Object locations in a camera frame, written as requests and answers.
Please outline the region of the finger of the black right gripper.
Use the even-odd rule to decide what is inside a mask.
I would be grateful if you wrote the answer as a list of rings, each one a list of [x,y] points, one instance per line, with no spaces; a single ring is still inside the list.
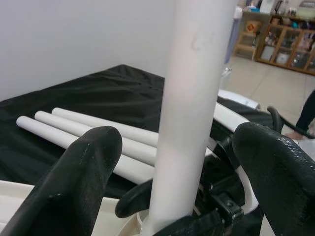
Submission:
[[[126,192],[116,204],[115,215],[118,218],[127,218],[149,209],[152,185],[153,179],[150,179]]]
[[[157,232],[158,236],[222,236],[223,221],[213,210],[199,217],[185,216]]]

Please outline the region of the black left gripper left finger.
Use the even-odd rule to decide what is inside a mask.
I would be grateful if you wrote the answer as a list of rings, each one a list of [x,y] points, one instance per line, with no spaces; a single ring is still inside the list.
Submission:
[[[2,236],[90,236],[122,153],[116,128],[93,128],[74,141],[32,189]]]

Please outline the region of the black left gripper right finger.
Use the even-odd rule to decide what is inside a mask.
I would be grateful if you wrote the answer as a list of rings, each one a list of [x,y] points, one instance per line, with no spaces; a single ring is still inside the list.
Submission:
[[[315,162],[292,139],[253,122],[240,124],[233,151],[277,236],[315,234]]]

